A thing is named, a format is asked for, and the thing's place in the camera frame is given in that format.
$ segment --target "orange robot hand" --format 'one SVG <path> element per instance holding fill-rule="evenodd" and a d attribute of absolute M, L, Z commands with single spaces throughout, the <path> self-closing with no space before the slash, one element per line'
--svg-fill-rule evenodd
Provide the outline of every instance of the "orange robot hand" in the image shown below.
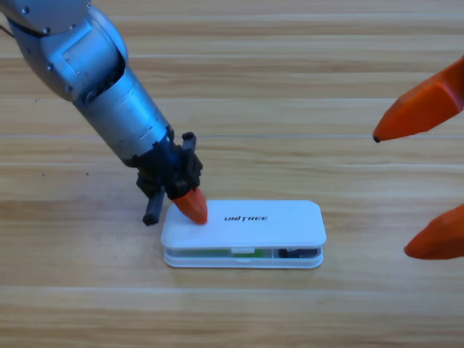
<path fill-rule="evenodd" d="M 373 132 L 381 141 L 435 128 L 464 109 L 464 57 L 403 94 Z M 432 220 L 405 247 L 409 257 L 448 260 L 464 257 L 464 204 Z"/>

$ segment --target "tabletop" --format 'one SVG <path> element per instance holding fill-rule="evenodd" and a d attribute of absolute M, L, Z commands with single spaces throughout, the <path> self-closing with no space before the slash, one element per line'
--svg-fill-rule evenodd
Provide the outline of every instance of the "tabletop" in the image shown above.
<path fill-rule="evenodd" d="M 464 202 L 464 119 L 371 136 L 464 55 L 462 0 L 94 4 L 176 134 L 198 136 L 204 194 L 319 204 L 325 259 L 166 266 L 136 172 L 0 32 L 0 347 L 464 345 L 464 260 L 403 252 Z"/>

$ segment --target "orange object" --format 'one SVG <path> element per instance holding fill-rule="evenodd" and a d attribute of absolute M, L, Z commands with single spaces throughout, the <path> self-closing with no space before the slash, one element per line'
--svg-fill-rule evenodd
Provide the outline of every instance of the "orange object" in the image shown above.
<path fill-rule="evenodd" d="M 423 260 L 464 257 L 464 204 L 433 219 L 405 247 L 405 254 Z"/>
<path fill-rule="evenodd" d="M 426 132 L 464 109 L 464 57 L 403 94 L 373 132 L 376 142 Z"/>
<path fill-rule="evenodd" d="M 208 221 L 206 198 L 199 188 L 193 188 L 181 198 L 173 199 L 173 203 L 195 223 L 204 225 Z"/>

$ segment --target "unitree logo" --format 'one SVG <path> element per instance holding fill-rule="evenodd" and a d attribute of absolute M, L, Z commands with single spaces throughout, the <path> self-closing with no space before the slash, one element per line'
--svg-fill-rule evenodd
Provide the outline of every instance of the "unitree logo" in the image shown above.
<path fill-rule="evenodd" d="M 236 216 L 236 217 L 229 216 L 229 217 L 224 218 L 225 221 L 241 221 L 241 222 L 244 222 L 244 221 L 263 221 L 263 220 L 267 220 L 267 219 L 268 219 L 267 216 Z"/>

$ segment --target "orange finger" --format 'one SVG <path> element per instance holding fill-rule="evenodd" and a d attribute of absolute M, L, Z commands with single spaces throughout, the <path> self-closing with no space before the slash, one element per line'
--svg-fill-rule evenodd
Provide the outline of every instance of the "orange finger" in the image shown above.
<path fill-rule="evenodd" d="M 207 201 L 199 188 L 193 188 L 186 195 L 173 199 L 174 204 L 190 220 L 204 225 L 208 221 Z"/>
<path fill-rule="evenodd" d="M 433 219 L 409 242 L 405 254 L 422 260 L 464 257 L 464 204 Z"/>
<path fill-rule="evenodd" d="M 373 132 L 376 142 L 422 133 L 464 109 L 464 57 L 403 94 Z"/>

